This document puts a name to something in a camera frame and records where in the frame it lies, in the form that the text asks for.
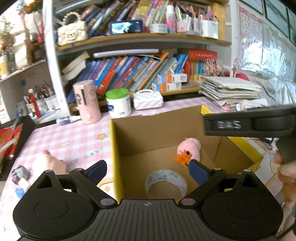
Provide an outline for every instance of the white jar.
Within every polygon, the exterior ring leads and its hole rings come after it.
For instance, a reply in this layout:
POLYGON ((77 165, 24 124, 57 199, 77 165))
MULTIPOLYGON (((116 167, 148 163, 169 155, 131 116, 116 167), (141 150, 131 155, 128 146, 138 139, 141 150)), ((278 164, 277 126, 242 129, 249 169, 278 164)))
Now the white jar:
POLYGON ((131 114, 131 101, 128 89, 114 89, 106 93, 107 107, 112 118, 126 117, 131 114))

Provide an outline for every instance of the plush doll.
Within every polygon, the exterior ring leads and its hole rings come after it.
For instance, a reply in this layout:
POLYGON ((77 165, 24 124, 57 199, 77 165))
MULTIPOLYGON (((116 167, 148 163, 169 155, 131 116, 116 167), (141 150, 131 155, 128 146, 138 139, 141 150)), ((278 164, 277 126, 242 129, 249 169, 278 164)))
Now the plush doll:
POLYGON ((188 169, 190 160, 200 161, 200 142, 196 138, 185 138, 178 146, 177 155, 174 160, 179 162, 184 168, 188 169))
POLYGON ((39 177, 45 170, 53 170, 55 174, 66 174, 67 165, 44 150, 33 162, 32 171, 35 177, 39 177))

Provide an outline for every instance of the pink cylindrical container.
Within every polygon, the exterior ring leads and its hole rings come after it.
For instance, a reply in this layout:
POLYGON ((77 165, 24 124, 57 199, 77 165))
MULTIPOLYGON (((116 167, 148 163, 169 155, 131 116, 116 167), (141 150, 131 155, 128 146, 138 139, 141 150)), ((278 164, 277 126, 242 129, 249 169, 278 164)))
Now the pink cylindrical container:
POLYGON ((102 117, 93 80, 84 80, 73 85, 81 120, 84 124, 92 124, 102 117))

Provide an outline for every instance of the white handbag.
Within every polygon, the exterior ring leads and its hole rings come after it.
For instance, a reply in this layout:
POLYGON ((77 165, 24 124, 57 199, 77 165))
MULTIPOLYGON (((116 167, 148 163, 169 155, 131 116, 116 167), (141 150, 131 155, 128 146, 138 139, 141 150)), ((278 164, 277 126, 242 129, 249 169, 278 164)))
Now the white handbag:
POLYGON ((140 90, 133 95, 133 106, 136 110, 160 108, 163 105, 163 97, 159 91, 140 90))
POLYGON ((63 19, 62 26, 57 30, 60 46, 87 39, 87 26, 85 21, 81 21, 77 12, 70 12, 63 19), (70 15, 76 15, 77 21, 66 25, 66 20, 70 15))

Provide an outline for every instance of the wooden shelf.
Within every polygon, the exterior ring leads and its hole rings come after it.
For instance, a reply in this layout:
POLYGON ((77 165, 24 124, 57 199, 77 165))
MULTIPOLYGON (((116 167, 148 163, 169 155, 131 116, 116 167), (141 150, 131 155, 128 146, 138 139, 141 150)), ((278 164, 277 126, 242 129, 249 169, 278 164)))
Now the wooden shelf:
MULTIPOLYGON (((199 90, 201 90, 201 87, 199 85, 197 85, 197 86, 184 88, 184 89, 180 89, 180 90, 161 92, 161 95, 168 96, 168 95, 177 95, 177 94, 188 94, 188 93, 198 92, 199 90)), ((130 99, 133 99, 133 92, 130 92, 129 95, 130 95, 130 99)), ((99 101, 99 106, 106 106, 106 105, 107 105, 106 99, 99 101)), ((77 104, 76 103, 69 104, 69 109, 72 112, 77 111, 77 104)))
POLYGON ((121 45, 123 46, 124 44, 132 43, 149 43, 150 48, 153 44, 155 45, 154 48, 157 48, 157 45, 160 42, 173 43, 177 48, 185 48, 185 44, 217 45, 224 47, 231 46, 231 42, 228 41, 205 38, 195 35, 137 33, 94 37, 84 41, 74 42, 73 44, 57 46, 57 55, 69 54, 92 48, 102 48, 102 51, 112 51, 118 50, 121 45))

